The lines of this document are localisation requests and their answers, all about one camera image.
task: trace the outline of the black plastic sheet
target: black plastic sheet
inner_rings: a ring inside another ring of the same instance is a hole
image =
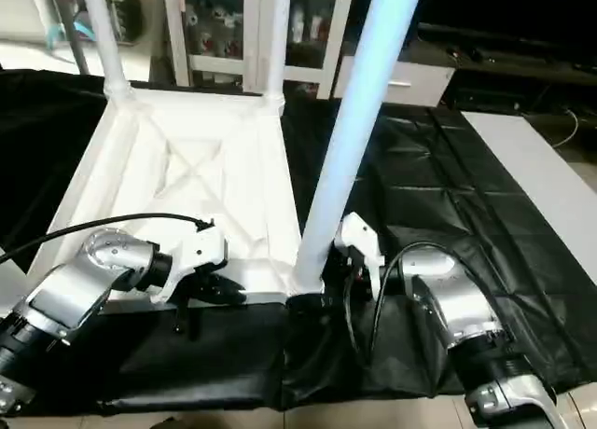
[[[3,198],[1,245],[46,230],[104,109],[101,89],[97,78],[0,75],[0,91],[9,98],[0,116],[0,147],[11,188]],[[283,129],[301,225],[337,108],[299,99],[286,105]],[[35,142],[43,147],[30,150]],[[25,164],[36,170],[25,173],[20,169]],[[54,194],[35,201],[49,181],[55,182]],[[595,378],[597,323],[591,317],[597,290],[460,114],[383,108],[350,211],[378,231],[388,258],[421,240],[447,245],[465,258],[496,296],[537,371],[558,391]],[[28,224],[19,228],[23,219]],[[20,263],[26,266],[27,259]],[[337,277],[328,270],[330,290],[341,283]],[[354,304],[360,338],[368,333],[372,312],[370,302]],[[190,318],[199,329],[196,339],[173,333],[172,311],[99,317],[63,351],[48,373],[48,389],[28,412],[283,409],[461,392],[437,339],[417,326],[396,289],[382,309],[368,370],[354,360],[338,306],[323,309],[299,299],[288,307],[192,310]]]

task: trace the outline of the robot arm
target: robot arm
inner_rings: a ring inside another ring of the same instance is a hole
[[[426,313],[448,351],[476,425],[499,427],[530,419],[554,429],[567,427],[555,394],[516,349],[458,259],[433,244],[417,244],[405,251],[399,269],[407,295]]]
[[[227,255],[226,241],[213,225],[184,239],[171,255],[113,228],[90,235],[0,323],[0,414],[19,412],[31,402],[47,353],[56,343],[70,345],[112,290],[146,291],[153,285],[161,290],[151,300],[166,302],[183,278],[198,267],[223,267]]]

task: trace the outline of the electrical cord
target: electrical cord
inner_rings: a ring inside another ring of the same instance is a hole
[[[364,356],[356,341],[353,327],[353,314],[351,312],[351,292],[353,290],[354,280],[358,275],[358,269],[352,269],[351,273],[344,282],[344,294],[342,297],[342,304],[344,305],[344,320],[346,321],[346,328],[348,329],[348,337],[351,340],[354,356],[361,367],[366,367],[368,364],[368,357]]]
[[[570,135],[568,135],[566,138],[564,138],[563,140],[561,140],[559,143],[556,143],[555,145],[551,145],[551,147],[553,147],[554,149],[557,148],[557,147],[560,147],[562,145],[565,145],[566,143],[568,143],[570,140],[572,140],[573,138],[575,138],[575,135],[578,132],[578,127],[580,126],[580,123],[578,122],[578,117],[570,109],[566,109],[566,114],[571,115],[572,118],[575,119],[575,128],[572,131],[572,133],[570,133]]]
[[[76,233],[81,230],[86,230],[88,228],[100,227],[105,226],[107,224],[114,224],[116,222],[123,222],[123,221],[132,221],[136,219],[148,219],[148,218],[164,218],[164,219],[176,219],[179,221],[187,221],[192,222],[197,226],[197,230],[201,231],[203,229],[209,228],[211,225],[207,224],[200,219],[191,216],[185,216],[183,214],[172,214],[172,213],[137,213],[137,214],[123,214],[121,216],[114,216],[114,217],[107,217],[105,219],[97,219],[95,221],[86,222],[84,224],[78,224],[76,226],[61,228],[60,230],[52,231],[47,235],[40,236],[39,238],[35,238],[28,243],[17,247],[16,249],[12,249],[2,256],[0,256],[0,265],[2,263],[6,263],[10,259],[14,258],[15,256],[21,254],[27,249],[32,247],[38,246],[43,244],[44,242],[48,242],[51,240],[55,240],[57,238],[61,238],[62,236],[68,235],[70,233]]]
[[[373,359],[373,353],[375,351],[375,341],[377,339],[377,333],[378,333],[379,325],[380,325],[380,318],[382,316],[382,306],[383,306],[383,300],[384,300],[384,296],[385,296],[385,286],[387,285],[388,279],[390,278],[390,273],[392,272],[392,270],[394,270],[394,268],[396,267],[396,264],[397,264],[398,279],[402,283],[404,283],[404,277],[402,276],[402,257],[408,250],[411,250],[416,247],[435,247],[435,248],[445,252],[446,254],[454,257],[456,260],[458,260],[458,262],[463,265],[463,267],[471,274],[471,276],[473,276],[476,279],[478,279],[478,277],[479,277],[475,273],[475,271],[472,270],[472,268],[468,265],[468,263],[466,263],[460,256],[458,256],[458,254],[456,254],[452,250],[448,249],[444,245],[438,244],[436,242],[419,241],[419,242],[413,242],[411,244],[404,246],[394,256],[394,258],[392,258],[392,260],[388,264],[387,269],[383,273],[383,277],[381,280],[381,287],[380,287],[380,296],[378,297],[377,302],[375,304],[375,312],[373,314],[373,324],[371,326],[371,332],[370,332],[370,336],[369,336],[369,348],[368,348],[369,362]]]

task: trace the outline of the white floor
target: white floor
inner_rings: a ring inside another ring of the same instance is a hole
[[[104,70],[97,49],[91,42],[85,42],[83,52],[91,75],[103,76]],[[120,46],[120,57],[125,77],[134,81],[149,80],[151,42],[145,35],[133,46]],[[75,58],[70,47],[60,44],[52,52],[43,45],[0,40],[0,65],[5,70],[30,68],[78,74]]]
[[[597,192],[597,165],[586,161],[569,161],[568,164],[593,191]]]
[[[560,395],[558,409],[569,429],[597,428],[597,413],[589,386]],[[576,412],[581,408],[582,421]],[[242,411],[145,413],[102,418],[22,418],[8,421],[11,429],[149,429],[170,417],[175,429],[475,429],[460,396],[399,401],[355,401],[276,412],[268,408]]]

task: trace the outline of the white table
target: white table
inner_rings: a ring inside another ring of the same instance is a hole
[[[597,284],[597,194],[526,119],[463,115]]]

